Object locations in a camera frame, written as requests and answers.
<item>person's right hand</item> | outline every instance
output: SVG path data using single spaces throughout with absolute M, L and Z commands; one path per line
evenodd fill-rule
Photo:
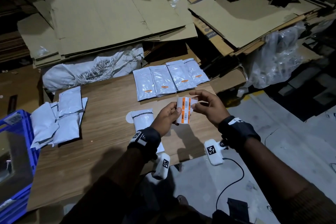
M 193 104 L 191 107 L 195 112 L 207 116 L 208 120 L 214 124 L 216 128 L 218 128 L 218 125 L 222 120 L 230 116 L 229 112 L 218 96 L 206 90 L 193 90 L 189 94 L 198 95 L 197 97 L 193 97 L 193 99 L 207 102 Z

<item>gray floor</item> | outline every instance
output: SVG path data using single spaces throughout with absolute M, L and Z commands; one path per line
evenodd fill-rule
M 229 112 L 251 123 L 262 142 L 273 132 L 267 138 L 267 147 L 336 202 L 336 173 L 329 166 L 336 162 L 334 117 L 328 118 L 322 113 L 302 122 L 265 93 L 250 95 L 239 106 L 229 108 Z M 336 107 L 329 112 L 336 112 Z M 226 202 L 230 197 L 248 203 L 250 222 L 259 218 L 265 223 L 278 223 L 239 155 L 234 150 L 225 150 L 223 156 L 237 161 L 243 167 L 245 177 L 222 194 L 219 209 L 229 213 Z M 206 156 L 184 162 L 182 172 L 175 167 L 170 167 L 170 171 L 173 195 L 184 195 L 191 206 L 207 216 L 216 210 L 216 200 L 222 189 L 242 176 L 235 163 L 226 160 L 223 165 L 214 167 Z M 158 183 L 150 175 L 147 178 Z

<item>dark sleeve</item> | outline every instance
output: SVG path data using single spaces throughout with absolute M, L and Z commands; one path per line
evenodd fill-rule
M 336 205 L 312 183 L 272 210 L 280 223 L 336 223 Z
M 124 191 L 109 178 L 102 176 L 64 216 L 61 223 L 121 223 L 127 202 Z

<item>wooden table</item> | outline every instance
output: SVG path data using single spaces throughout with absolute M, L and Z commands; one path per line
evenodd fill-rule
M 197 88 L 213 93 L 208 82 Z M 81 89 L 82 97 L 88 97 L 81 139 L 60 147 L 48 145 L 41 150 L 28 211 L 86 192 L 126 151 L 135 133 L 134 125 L 125 119 L 126 114 L 153 108 L 156 116 L 177 97 L 173 94 L 138 102 L 133 75 L 91 83 Z M 221 134 L 205 116 L 193 112 L 190 125 L 172 125 L 162 144 L 170 155 L 170 164 L 174 165 L 203 156 L 203 143 L 211 138 L 219 141 Z M 152 166 L 148 163 L 142 172 L 150 171 Z

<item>blue crate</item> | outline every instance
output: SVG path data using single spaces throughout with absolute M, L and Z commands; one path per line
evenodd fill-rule
M 12 119 L 12 122 L 8 122 L 8 120 L 11 120 L 13 117 L 16 117 L 17 119 Z M 0 120 L 0 126 L 4 124 L 7 126 L 1 128 L 0 133 L 3 131 L 8 131 L 20 136 L 24 136 L 31 172 L 34 175 L 40 150 L 30 149 L 34 139 L 30 113 L 23 110 L 15 111 L 14 113 Z M 0 203 L 0 206 L 5 204 L 2 207 L 4 209 L 0 210 L 0 224 L 11 224 L 27 212 L 26 208 L 31 186 L 32 184 L 26 186 L 25 188 L 18 191 L 15 195 L 11 196 L 11 198 L 9 198 L 7 201 Z

